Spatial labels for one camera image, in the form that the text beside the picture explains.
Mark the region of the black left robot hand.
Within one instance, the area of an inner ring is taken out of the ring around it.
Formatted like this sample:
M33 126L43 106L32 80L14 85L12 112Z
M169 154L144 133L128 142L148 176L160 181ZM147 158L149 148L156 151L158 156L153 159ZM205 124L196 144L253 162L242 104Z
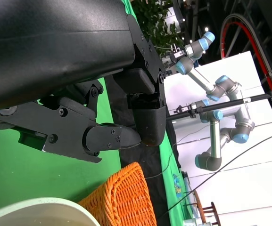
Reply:
M99 78L127 95L135 128L98 124ZM165 136L165 68L120 0L0 0L0 129L90 162Z

